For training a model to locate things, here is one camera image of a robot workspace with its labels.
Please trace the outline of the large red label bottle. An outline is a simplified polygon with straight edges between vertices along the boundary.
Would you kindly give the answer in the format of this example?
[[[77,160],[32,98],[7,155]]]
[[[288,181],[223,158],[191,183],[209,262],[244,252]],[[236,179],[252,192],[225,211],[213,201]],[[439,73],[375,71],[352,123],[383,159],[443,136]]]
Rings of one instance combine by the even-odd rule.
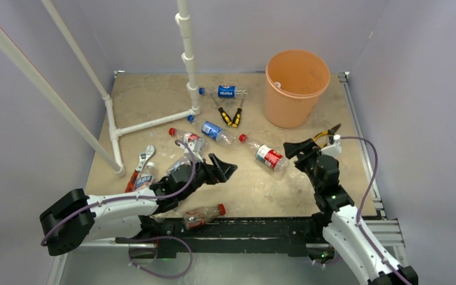
[[[276,149],[246,134],[240,134],[239,141],[248,147],[258,162],[273,172],[285,173],[288,170],[289,160]]]

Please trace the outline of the brown bottle red cap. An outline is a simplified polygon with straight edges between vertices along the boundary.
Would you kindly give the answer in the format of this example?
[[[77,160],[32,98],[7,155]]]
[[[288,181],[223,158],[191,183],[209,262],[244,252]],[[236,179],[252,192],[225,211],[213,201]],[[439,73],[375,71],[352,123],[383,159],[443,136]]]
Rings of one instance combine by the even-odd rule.
[[[187,211],[183,215],[183,222],[186,230],[195,229],[206,225],[217,217],[224,216],[226,209],[223,204],[209,207],[199,207]]]

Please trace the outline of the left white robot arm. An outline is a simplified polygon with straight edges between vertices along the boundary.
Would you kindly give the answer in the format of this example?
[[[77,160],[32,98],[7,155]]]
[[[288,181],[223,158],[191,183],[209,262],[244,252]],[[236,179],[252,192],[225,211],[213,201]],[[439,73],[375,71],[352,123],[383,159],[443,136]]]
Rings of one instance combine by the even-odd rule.
[[[87,195],[82,188],[62,196],[41,213],[44,237],[41,246],[51,256],[71,252],[82,243],[106,238],[134,238],[139,243],[153,237],[153,226],[142,220],[178,207],[198,188],[227,182],[236,164],[215,154],[178,167],[143,190],[115,195]]]

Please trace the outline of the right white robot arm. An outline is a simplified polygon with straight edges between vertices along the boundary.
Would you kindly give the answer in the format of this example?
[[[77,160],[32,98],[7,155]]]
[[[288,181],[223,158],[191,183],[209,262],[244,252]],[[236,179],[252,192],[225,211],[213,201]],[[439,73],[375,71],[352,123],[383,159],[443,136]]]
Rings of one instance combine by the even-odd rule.
[[[305,173],[320,209],[309,233],[327,241],[352,270],[360,284],[418,284],[412,266],[403,266],[370,231],[361,210],[340,184],[339,162],[313,139],[285,142],[285,156],[296,157],[295,167]]]

